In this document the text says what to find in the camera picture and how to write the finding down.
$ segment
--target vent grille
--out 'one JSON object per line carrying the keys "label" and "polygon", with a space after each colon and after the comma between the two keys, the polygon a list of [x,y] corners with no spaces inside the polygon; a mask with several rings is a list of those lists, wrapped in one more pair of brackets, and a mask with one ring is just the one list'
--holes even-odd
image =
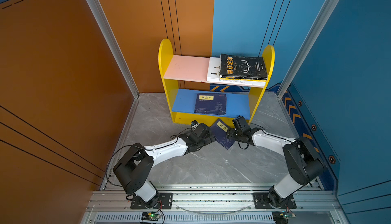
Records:
{"label": "vent grille", "polygon": [[141,215],[137,212],[137,214],[128,214],[124,212],[103,212],[97,215],[95,219],[97,222],[99,221],[139,221]]}
{"label": "vent grille", "polygon": [[[139,223],[142,212],[99,212],[96,223]],[[194,215],[186,212],[166,212],[164,224],[172,223],[275,223],[271,212],[239,213],[236,215]]]}

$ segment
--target black mounting plate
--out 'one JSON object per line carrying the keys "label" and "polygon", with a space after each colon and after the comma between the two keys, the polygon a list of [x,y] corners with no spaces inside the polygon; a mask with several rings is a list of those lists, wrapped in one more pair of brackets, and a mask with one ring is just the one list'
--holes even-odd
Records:
{"label": "black mounting plate", "polygon": [[[273,208],[269,204],[269,198],[267,197],[269,192],[253,193],[253,201],[256,209],[273,209],[273,210],[285,210],[286,207]],[[289,209],[296,209],[296,202],[293,196],[289,196],[287,200],[287,206]]]}
{"label": "black mounting plate", "polygon": [[[171,209],[172,207],[172,193],[160,193],[159,200],[161,200],[161,208],[163,210]],[[147,210],[151,209],[150,207],[147,207],[141,197],[136,196],[136,194],[133,194],[132,197],[132,204],[130,205],[130,208],[132,210]]]}

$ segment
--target gray marble floor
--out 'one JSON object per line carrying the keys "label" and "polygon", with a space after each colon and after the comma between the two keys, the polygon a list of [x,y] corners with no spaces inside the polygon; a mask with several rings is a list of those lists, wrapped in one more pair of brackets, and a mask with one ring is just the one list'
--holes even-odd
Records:
{"label": "gray marble floor", "polygon": [[[188,128],[172,122],[164,93],[141,94],[139,99],[125,145],[163,143],[169,141],[171,135]],[[266,92],[252,122],[270,133],[294,137],[284,113],[276,94]],[[226,150],[215,142],[200,151],[160,163],[152,168],[149,180],[154,184],[259,183],[278,182],[286,174],[284,157],[269,149],[250,146],[243,150],[235,143]]]}

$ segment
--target dark blue book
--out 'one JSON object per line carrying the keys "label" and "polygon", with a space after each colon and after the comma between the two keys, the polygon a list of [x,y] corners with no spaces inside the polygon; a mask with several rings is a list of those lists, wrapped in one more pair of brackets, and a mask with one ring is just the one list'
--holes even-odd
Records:
{"label": "dark blue book", "polygon": [[227,131],[229,129],[229,126],[222,122],[222,120],[218,119],[211,127],[210,129],[213,132],[213,135],[216,138],[216,141],[219,142],[224,148],[227,150],[231,148],[231,146],[235,143],[234,139],[228,139],[227,138]]}
{"label": "dark blue book", "polygon": [[225,115],[227,113],[227,97],[223,93],[197,94],[194,113]]}

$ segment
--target book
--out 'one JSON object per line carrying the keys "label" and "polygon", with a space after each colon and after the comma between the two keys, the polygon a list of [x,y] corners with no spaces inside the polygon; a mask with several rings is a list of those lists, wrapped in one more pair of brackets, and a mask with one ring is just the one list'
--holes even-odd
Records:
{"label": "book", "polygon": [[197,94],[194,113],[225,115],[227,113],[227,97],[223,93]]}
{"label": "book", "polygon": [[220,55],[220,78],[228,80],[267,80],[265,61],[262,57]]}
{"label": "book", "polygon": [[208,73],[206,80],[210,83],[225,84],[225,85],[237,85],[237,86],[254,86],[263,88],[266,85],[266,81],[261,80],[226,80],[220,78],[220,58],[211,57],[209,58]]}
{"label": "book", "polygon": [[219,144],[221,144],[224,148],[227,150],[232,147],[232,145],[235,143],[235,139],[228,139],[227,138],[227,131],[230,127],[227,126],[221,119],[218,119],[211,127],[210,129],[213,132],[213,135],[215,136],[215,139]]}

